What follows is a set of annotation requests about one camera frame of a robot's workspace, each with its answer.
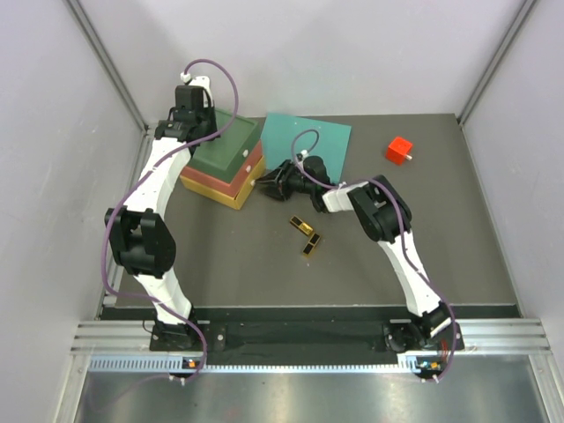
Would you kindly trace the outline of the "gold black lipstick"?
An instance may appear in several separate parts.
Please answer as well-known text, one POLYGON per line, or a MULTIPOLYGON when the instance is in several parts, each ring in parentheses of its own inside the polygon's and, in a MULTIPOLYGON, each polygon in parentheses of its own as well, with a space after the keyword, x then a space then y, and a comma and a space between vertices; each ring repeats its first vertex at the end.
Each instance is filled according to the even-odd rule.
POLYGON ((312 233, 308 239, 307 244, 305 245, 304 249, 302 250, 302 254, 304 256, 310 256, 312 252, 315 250, 316 246, 318 245, 319 241, 321 240, 321 235, 318 233, 312 233))
POLYGON ((310 226, 297 216, 292 216, 290 218, 290 224, 306 236, 310 236, 314 232, 312 226, 310 226))

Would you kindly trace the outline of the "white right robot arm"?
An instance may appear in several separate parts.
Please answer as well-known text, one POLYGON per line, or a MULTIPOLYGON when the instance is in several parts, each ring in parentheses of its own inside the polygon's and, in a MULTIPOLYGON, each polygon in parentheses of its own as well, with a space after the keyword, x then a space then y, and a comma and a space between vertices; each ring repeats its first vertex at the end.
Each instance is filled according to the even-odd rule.
POLYGON ((309 156, 283 161, 255 185, 280 202, 301 193, 309 196, 317 212, 354 212, 364 233, 390 260, 410 314, 408 323, 383 327, 388 348, 396 353, 432 347, 456 350, 459 335, 453 310, 431 286, 415 248, 411 211, 384 176, 337 185, 330 181, 323 160, 309 156))

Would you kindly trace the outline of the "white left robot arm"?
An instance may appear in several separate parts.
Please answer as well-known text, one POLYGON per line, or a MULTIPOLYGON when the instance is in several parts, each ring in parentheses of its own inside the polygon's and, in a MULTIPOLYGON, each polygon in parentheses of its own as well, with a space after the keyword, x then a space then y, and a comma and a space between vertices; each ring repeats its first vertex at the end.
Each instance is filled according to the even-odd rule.
POLYGON ((176 87, 174 96, 169 117, 155 130, 139 186, 105 216, 115 262, 144 288, 155 308, 153 351, 188 351, 198 347, 200 337, 200 329, 190 322, 192 304, 174 273, 176 243, 164 215, 191 159, 187 144, 217 130, 211 81, 189 78, 176 87))

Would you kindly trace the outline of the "green top drawer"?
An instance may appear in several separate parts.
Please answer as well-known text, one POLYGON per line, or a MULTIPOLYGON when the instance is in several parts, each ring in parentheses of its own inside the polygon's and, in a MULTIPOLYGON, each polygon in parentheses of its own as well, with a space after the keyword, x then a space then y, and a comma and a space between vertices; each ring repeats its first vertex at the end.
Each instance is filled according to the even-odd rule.
POLYGON ((229 164, 227 181, 231 182, 245 159, 250 155, 260 137, 260 125, 249 119, 236 119, 226 131, 226 141, 229 147, 229 164))

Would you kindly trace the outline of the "three-tier drawer organizer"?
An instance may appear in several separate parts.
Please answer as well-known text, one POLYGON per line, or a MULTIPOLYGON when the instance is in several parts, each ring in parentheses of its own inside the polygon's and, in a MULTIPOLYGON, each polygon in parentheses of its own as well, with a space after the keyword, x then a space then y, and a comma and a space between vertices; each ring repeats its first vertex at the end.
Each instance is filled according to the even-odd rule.
MULTIPOLYGON (((248 118, 238 116, 236 119, 248 118)), ((225 131, 220 137, 198 146, 182 170, 180 180, 184 188, 235 209, 234 200, 239 191, 234 193, 233 181, 226 180, 228 153, 225 131)))

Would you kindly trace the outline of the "yellow bottom drawer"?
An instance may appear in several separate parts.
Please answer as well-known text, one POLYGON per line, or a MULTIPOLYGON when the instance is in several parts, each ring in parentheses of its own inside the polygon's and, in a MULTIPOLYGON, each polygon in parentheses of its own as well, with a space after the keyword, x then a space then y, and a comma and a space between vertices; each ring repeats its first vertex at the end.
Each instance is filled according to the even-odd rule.
POLYGON ((241 189, 234 200, 235 209, 240 210, 243 205, 245 205, 246 201, 248 200, 252 190, 255 187, 255 181, 259 177, 263 175, 265 171, 265 158, 262 157, 256 165, 251 169, 249 175, 247 176, 246 180, 244 181, 241 189))

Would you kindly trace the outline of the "red drawer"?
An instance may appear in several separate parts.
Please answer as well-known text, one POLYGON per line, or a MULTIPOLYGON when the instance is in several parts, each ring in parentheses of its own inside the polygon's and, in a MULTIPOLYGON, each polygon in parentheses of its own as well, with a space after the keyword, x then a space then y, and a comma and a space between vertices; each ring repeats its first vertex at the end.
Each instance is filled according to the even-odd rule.
POLYGON ((237 193, 243 183, 247 180, 250 173, 254 170, 259 160, 263 157, 263 146, 262 141, 259 140, 252 151, 249 152, 248 156, 241 165, 240 170, 236 174, 233 180, 234 193, 237 193))

